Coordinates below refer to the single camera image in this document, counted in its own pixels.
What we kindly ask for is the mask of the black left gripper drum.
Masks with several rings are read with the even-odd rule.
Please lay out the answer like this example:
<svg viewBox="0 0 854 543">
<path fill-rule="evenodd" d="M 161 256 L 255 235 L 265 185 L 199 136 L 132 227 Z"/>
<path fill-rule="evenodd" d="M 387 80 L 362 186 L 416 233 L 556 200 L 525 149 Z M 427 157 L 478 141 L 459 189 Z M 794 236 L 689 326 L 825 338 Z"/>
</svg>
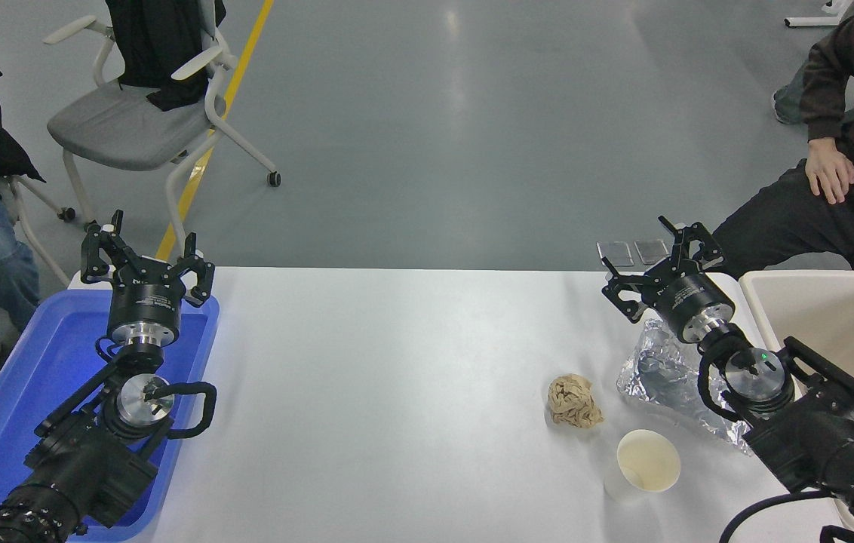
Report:
<svg viewBox="0 0 854 543">
<path fill-rule="evenodd" d="M 185 296 L 185 285 L 180 279 L 164 284 L 116 278 L 111 282 L 111 290 L 109 333 L 135 323 L 158 324 L 172 333 L 179 332 Z"/>
</svg>

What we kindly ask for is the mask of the person's hand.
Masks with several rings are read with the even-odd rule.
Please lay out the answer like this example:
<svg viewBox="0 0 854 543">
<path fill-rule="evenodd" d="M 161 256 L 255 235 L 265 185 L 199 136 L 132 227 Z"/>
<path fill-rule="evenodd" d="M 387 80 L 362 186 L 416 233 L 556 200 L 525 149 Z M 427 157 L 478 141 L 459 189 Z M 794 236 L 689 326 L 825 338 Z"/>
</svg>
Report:
<svg viewBox="0 0 854 543">
<path fill-rule="evenodd" d="M 842 204 L 854 186 L 854 165 L 838 150 L 835 138 L 809 139 L 809 157 L 804 165 L 804 174 L 809 189 L 816 197 L 824 198 L 828 204 Z"/>
</svg>

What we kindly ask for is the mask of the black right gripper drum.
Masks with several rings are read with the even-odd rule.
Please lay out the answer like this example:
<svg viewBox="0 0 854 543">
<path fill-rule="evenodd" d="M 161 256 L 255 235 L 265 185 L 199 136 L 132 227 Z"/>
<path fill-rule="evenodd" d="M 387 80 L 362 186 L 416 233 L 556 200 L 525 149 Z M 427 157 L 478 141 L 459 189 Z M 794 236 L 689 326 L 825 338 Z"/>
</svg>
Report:
<svg viewBox="0 0 854 543">
<path fill-rule="evenodd" d="M 670 330 L 717 329 L 735 313 L 735 303 L 706 274 L 660 278 L 653 307 Z"/>
</svg>

